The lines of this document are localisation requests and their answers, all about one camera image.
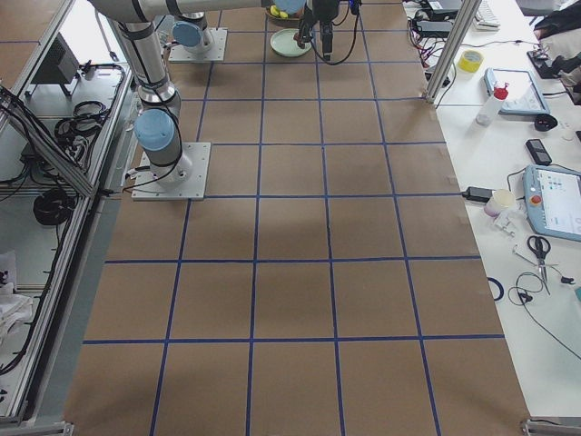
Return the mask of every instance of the scissors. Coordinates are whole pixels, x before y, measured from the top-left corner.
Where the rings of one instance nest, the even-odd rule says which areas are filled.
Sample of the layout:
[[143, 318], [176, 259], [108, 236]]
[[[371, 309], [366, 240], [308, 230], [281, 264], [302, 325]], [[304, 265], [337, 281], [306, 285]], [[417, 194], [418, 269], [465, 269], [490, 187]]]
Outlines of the scissors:
[[547, 266], [545, 264], [545, 259], [547, 254], [551, 251], [551, 243], [547, 238], [542, 236], [529, 236], [527, 239], [527, 246], [537, 258], [538, 273], [541, 275], [545, 285], [547, 285]]

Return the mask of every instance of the white plate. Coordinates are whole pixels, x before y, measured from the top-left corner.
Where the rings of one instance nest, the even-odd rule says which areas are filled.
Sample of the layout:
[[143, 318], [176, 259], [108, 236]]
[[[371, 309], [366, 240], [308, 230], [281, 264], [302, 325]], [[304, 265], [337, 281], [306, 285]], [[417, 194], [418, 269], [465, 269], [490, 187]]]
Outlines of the white plate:
[[300, 48], [294, 40], [297, 29], [282, 29], [271, 37], [271, 47], [276, 53], [286, 57], [303, 56], [310, 50], [310, 43]]

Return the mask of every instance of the blue joint cap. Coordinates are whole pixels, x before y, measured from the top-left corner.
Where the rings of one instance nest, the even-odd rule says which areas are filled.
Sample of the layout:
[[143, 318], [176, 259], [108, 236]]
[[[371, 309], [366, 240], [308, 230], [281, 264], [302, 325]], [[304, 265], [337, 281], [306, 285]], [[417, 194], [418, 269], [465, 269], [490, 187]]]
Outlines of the blue joint cap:
[[202, 30], [194, 23], [176, 21], [172, 34], [178, 43], [186, 47], [195, 47], [202, 41]]
[[274, 4], [287, 14], [296, 14], [305, 6], [307, 0], [274, 0]]
[[135, 120], [135, 136], [139, 144], [150, 152], [159, 152], [173, 139], [173, 119], [161, 109], [150, 109]]

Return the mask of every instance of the black scissors handle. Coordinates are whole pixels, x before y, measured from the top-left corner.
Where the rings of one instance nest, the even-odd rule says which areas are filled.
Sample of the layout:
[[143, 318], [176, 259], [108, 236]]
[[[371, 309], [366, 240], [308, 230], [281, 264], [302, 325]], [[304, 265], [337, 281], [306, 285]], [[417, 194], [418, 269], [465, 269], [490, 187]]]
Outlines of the black scissors handle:
[[538, 260], [544, 261], [548, 252], [551, 251], [551, 243], [542, 236], [529, 236], [527, 239], [528, 249], [535, 254]]

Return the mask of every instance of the keyboard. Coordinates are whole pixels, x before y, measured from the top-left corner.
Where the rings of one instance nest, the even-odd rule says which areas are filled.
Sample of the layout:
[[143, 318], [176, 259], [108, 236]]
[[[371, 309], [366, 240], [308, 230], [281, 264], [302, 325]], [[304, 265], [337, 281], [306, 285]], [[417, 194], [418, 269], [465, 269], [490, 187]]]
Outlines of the keyboard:
[[496, 32], [500, 27], [498, 18], [494, 15], [487, 0], [482, 0], [474, 17], [474, 27], [477, 30]]

